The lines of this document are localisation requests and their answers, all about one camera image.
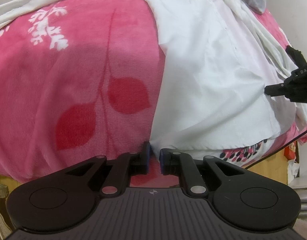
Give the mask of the white shirt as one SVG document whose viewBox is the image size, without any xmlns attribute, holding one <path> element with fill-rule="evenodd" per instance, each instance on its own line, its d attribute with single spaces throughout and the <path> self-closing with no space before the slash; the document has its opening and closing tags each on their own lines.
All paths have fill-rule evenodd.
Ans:
<svg viewBox="0 0 307 240">
<path fill-rule="evenodd" d="M 296 65 L 243 1 L 145 1 L 165 54 L 155 153 L 242 148 L 307 126 L 307 105 L 265 95 Z"/>
</svg>

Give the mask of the pink floral bed sheet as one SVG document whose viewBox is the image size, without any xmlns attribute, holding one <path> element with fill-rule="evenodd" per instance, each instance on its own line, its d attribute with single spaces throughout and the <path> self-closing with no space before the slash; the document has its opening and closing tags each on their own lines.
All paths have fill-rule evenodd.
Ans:
<svg viewBox="0 0 307 240">
<path fill-rule="evenodd" d="M 145 0 L 59 0 L 17 17 L 0 29 L 0 175 L 27 182 L 139 151 L 150 143 L 164 67 Z M 243 166 L 306 128 L 242 148 L 179 151 Z"/>
</svg>

